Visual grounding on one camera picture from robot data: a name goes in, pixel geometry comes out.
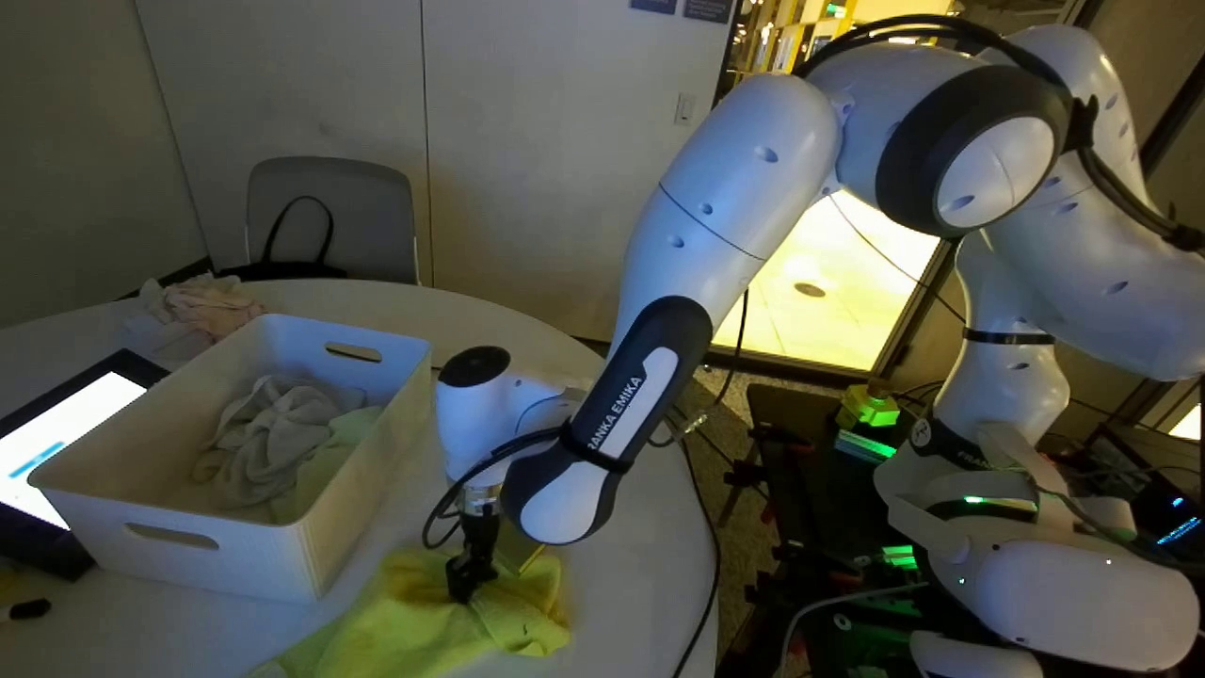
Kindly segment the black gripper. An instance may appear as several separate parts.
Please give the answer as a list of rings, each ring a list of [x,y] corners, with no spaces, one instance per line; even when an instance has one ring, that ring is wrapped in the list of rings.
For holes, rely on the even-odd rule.
[[[445,565],[451,591],[478,591],[497,577],[500,502],[492,494],[460,506],[461,550]]]

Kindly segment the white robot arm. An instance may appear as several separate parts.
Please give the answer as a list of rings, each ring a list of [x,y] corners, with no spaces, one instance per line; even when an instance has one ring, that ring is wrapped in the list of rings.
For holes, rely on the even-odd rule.
[[[597,531],[745,284],[838,189],[947,240],[966,301],[951,371],[874,473],[888,522],[1007,654],[1173,665],[1197,630],[1188,579],[1094,522],[1035,442],[1070,403],[1061,341],[1146,375],[1200,371],[1200,260],[1149,203],[1094,37],[930,26],[906,45],[859,26],[720,96],[633,231],[612,341],[571,418],[522,430],[497,345],[445,366],[461,512],[551,546]]]

